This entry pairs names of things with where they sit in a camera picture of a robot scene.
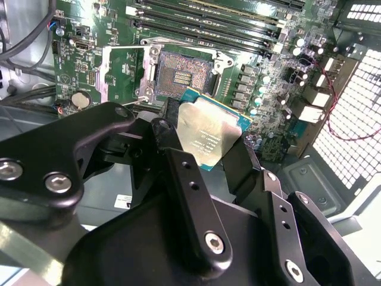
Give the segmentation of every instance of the motherboard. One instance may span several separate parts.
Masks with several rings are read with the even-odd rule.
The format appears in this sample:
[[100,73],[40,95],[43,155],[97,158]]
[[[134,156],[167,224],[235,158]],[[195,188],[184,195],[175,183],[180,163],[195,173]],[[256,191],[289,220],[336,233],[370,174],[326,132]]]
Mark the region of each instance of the motherboard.
[[335,5],[58,0],[57,104],[62,116],[106,101],[158,112],[192,88],[249,116],[246,143],[262,160],[281,161],[312,122],[292,105],[316,77],[313,62],[332,52],[325,33]]

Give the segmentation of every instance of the silver metal surface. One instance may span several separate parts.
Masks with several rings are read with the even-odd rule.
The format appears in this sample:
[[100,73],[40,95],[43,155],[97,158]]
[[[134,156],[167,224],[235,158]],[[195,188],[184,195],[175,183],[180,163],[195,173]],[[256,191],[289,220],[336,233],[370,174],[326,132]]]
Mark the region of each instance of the silver metal surface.
[[205,242],[213,253],[221,254],[224,252],[224,242],[217,234],[211,232],[206,234]]
[[308,204],[308,198],[306,198],[304,195],[300,194],[299,198],[303,201],[303,203]]
[[65,175],[54,174],[46,178],[45,186],[52,192],[62,194],[71,188],[71,180]]
[[77,217],[61,229],[0,221],[0,250],[49,284],[59,285],[64,262],[85,233]]
[[[322,170],[314,157],[310,156],[283,168],[279,178],[286,185],[286,192],[288,189],[290,192],[292,190],[304,193],[316,203],[325,216],[330,216],[342,211],[345,203],[338,194],[337,187],[325,175],[327,172],[332,171]],[[318,199],[322,197],[327,199],[327,203],[318,203]]]
[[78,109],[84,109],[90,105],[90,99],[83,92],[76,92],[71,101]]
[[23,174],[20,164],[13,161],[0,162],[0,180],[13,181]]
[[286,260],[286,269],[291,277],[297,282],[302,283],[304,281],[302,270],[291,260]]
[[267,173],[267,176],[268,176],[272,181],[276,181],[276,177],[275,177],[275,175],[274,175],[273,173],[268,172],[268,173]]
[[193,154],[199,166],[213,167],[241,136],[237,121],[237,116],[198,98],[180,105],[177,134],[184,151]]
[[59,28],[55,29],[55,33],[57,36],[63,37],[65,35],[65,30],[62,29],[61,27],[59,27]]

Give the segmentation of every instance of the wire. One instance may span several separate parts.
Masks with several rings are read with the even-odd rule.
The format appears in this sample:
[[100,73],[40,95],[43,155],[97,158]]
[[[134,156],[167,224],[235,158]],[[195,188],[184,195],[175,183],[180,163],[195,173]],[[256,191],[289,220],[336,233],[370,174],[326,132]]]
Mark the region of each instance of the wire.
[[5,115],[8,117],[8,119],[10,120],[10,122],[12,122],[12,124],[14,125],[14,127],[17,128],[17,130],[20,132],[20,133],[24,133],[23,130],[19,127],[19,125],[16,123],[16,121],[14,120],[14,118],[12,117],[12,115],[8,112],[8,110],[4,107],[4,106],[1,106],[1,109],[4,111]]
[[329,78],[327,72],[325,71],[324,68],[322,68],[319,64],[315,63],[315,66],[317,66],[319,69],[321,69],[321,72],[323,73],[323,75],[325,76],[327,82],[328,82],[328,86],[329,86],[329,89],[331,90],[331,93],[333,95],[333,102],[332,102],[332,105],[331,105],[331,108],[329,109],[328,111],[328,114],[327,114],[327,126],[328,126],[328,130],[329,132],[336,138],[340,139],[340,140],[343,140],[343,141],[359,141],[359,140],[365,140],[365,139],[368,139],[368,138],[372,138],[374,137],[375,135],[377,135],[378,133],[381,132],[381,128],[375,132],[373,132],[372,134],[369,134],[369,135],[366,135],[366,136],[362,136],[362,137],[358,137],[358,138],[343,138],[341,137],[335,130],[333,130],[332,126],[331,126],[331,122],[330,122],[330,116],[332,114],[332,112],[334,111],[336,105],[338,104],[339,102],[339,95],[338,93],[335,91],[335,88],[333,87],[333,83],[331,81],[331,79]]
[[51,31],[52,28],[56,25],[56,22],[53,22],[51,24],[49,24],[49,27],[48,27],[48,30]]
[[11,49],[7,50],[0,54],[0,61],[6,61],[9,58],[19,54],[24,51],[34,40],[38,37],[39,34],[45,29],[45,27],[52,20],[55,10],[57,7],[56,0],[49,0],[48,13],[42,19],[42,21],[27,35],[24,39],[22,39],[19,43],[14,45]]
[[[1,27],[0,27],[0,37],[1,37],[1,43],[2,43],[2,52],[5,53],[7,51],[7,43],[5,41],[4,31],[1,29]],[[39,59],[39,61],[37,63],[35,63],[34,65],[32,65],[30,67],[25,67],[25,66],[22,66],[19,64],[15,64],[10,59],[7,59],[6,62],[9,65],[11,65],[12,67],[14,67],[15,69],[19,69],[22,71],[35,70],[36,68],[40,67],[42,65],[42,63],[45,61],[46,56],[48,55],[52,40],[53,40],[53,32],[49,31],[48,32],[48,39],[46,41],[45,49],[43,51],[41,58]]]

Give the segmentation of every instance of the label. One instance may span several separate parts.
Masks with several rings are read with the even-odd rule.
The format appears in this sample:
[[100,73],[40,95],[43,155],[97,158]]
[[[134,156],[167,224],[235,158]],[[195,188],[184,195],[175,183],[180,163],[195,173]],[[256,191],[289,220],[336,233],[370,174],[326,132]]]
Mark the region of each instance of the label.
[[117,195],[114,207],[117,207],[118,209],[129,210],[131,209],[131,201],[132,196],[130,195]]

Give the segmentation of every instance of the silver screw head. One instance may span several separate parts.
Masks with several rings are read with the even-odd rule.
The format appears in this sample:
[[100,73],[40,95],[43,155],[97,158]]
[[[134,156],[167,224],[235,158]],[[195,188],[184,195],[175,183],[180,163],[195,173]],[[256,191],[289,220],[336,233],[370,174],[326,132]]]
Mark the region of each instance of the silver screw head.
[[299,198],[303,201],[303,203],[308,204],[308,198],[305,195],[300,194]]
[[215,254],[221,254],[224,251],[224,242],[217,234],[212,232],[206,234],[205,242],[209,249]]
[[272,181],[276,181],[276,177],[275,177],[275,175],[274,175],[273,173],[268,172],[268,173],[267,173],[267,176],[268,176]]
[[71,180],[62,174],[50,175],[45,179],[45,186],[51,192],[62,194],[71,188]]
[[65,35],[65,30],[62,28],[57,28],[57,29],[55,29],[55,33],[57,36],[63,37]]
[[305,174],[307,174],[307,169],[306,168],[300,168],[299,173],[301,175],[305,175]]
[[20,164],[13,161],[0,162],[0,180],[13,181],[23,174]]
[[302,283],[304,280],[302,270],[291,260],[286,260],[286,269],[289,275],[297,282]]

